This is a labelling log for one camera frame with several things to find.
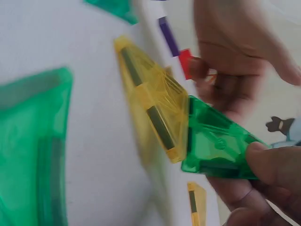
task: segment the purple block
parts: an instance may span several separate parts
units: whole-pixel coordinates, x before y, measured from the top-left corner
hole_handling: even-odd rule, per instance
[[[159,26],[161,28],[162,33],[164,34],[164,37],[166,39],[166,42],[168,43],[171,53],[174,57],[179,56],[180,51],[175,42],[174,36],[168,26],[166,16],[159,19]]]

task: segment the white table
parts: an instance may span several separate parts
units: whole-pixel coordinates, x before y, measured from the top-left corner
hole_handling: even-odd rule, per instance
[[[160,3],[151,4],[163,13]],[[163,225],[162,210],[153,201],[166,198],[158,172],[171,200],[166,203],[170,226],[191,225],[190,180],[207,190],[207,225],[217,226],[216,196],[202,175],[182,173],[163,151],[151,171],[141,167],[112,40],[128,34],[158,61],[171,64],[179,82],[194,91],[178,60],[166,47],[155,56],[141,32],[139,25],[129,26],[81,1],[1,1],[0,82],[62,65],[74,74],[66,162],[71,226]]]

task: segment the translucent plastic tile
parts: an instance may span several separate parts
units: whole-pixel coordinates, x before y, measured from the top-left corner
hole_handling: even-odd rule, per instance
[[[206,190],[195,182],[187,184],[192,226],[206,226]]]
[[[0,223],[66,226],[64,149],[72,76],[56,69],[0,86]]]
[[[131,0],[85,0],[85,2],[112,13],[130,24],[138,23]]]
[[[263,142],[195,97],[190,97],[188,137],[183,171],[256,179],[247,165],[245,152],[250,143]]]
[[[125,37],[115,40],[121,73],[131,78],[134,95],[146,111],[172,163],[186,156],[188,95],[166,70]]]

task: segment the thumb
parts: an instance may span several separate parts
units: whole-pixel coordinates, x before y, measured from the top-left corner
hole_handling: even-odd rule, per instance
[[[256,226],[259,223],[259,215],[248,208],[234,210],[224,226]]]
[[[260,143],[249,145],[246,160],[253,173],[267,185],[301,194],[301,147],[265,149]]]

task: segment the red block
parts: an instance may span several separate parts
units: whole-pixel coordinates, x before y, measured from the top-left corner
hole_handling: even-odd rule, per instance
[[[191,76],[190,70],[189,70],[189,64],[190,64],[191,58],[192,58],[192,55],[191,55],[190,49],[187,48],[187,49],[180,51],[179,59],[180,59],[186,80],[192,79],[192,76]]]

